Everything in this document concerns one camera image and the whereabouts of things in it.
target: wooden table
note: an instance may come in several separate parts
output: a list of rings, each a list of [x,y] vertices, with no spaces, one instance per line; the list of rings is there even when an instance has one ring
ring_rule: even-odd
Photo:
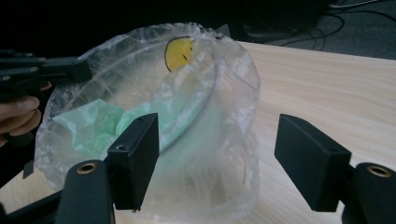
[[[274,157],[279,114],[305,119],[352,152],[351,164],[379,163],[396,170],[396,61],[241,43],[262,77],[254,131],[260,143],[260,198],[235,223],[341,223],[316,213]],[[0,189],[7,212],[53,190],[39,171]],[[117,223],[128,217],[118,214]],[[133,220],[133,223],[151,223]]]

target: finger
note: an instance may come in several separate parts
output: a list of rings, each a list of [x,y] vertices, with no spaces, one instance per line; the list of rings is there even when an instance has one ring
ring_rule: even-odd
[[[6,142],[7,142],[7,139],[4,138],[4,137],[2,137],[2,136],[0,136],[0,147],[2,147],[3,145],[5,145]]]
[[[0,123],[0,134],[11,132],[14,129],[22,126],[24,123],[29,121],[35,114],[35,111],[30,111],[27,114],[20,115],[14,118],[5,119]]]
[[[40,120],[41,120],[41,112],[38,109],[36,109],[31,119],[29,119],[26,123],[22,124],[22,126],[9,131],[9,135],[18,136],[24,133],[28,133],[38,126]]]
[[[16,100],[0,104],[0,120],[29,113],[38,108],[40,102],[33,96],[22,96]]]

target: plastic bag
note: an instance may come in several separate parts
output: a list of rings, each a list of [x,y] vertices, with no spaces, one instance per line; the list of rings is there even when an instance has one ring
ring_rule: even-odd
[[[35,166],[54,189],[78,162],[103,160],[134,117],[158,112],[160,158],[131,216],[225,223],[249,212],[259,193],[250,126],[261,81],[244,48],[176,23],[115,36],[80,58],[93,79],[58,86],[36,135]]]

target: clear plastic bag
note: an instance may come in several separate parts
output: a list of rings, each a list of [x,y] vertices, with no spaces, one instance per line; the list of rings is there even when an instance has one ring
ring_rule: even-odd
[[[131,216],[225,223],[249,212],[259,193],[250,126],[261,81],[242,46],[199,24],[161,24],[80,58],[93,79],[58,86],[36,136],[35,166],[54,189],[76,163],[104,159],[133,118],[158,112],[160,158],[142,210]],[[98,137],[104,127],[110,131]]]

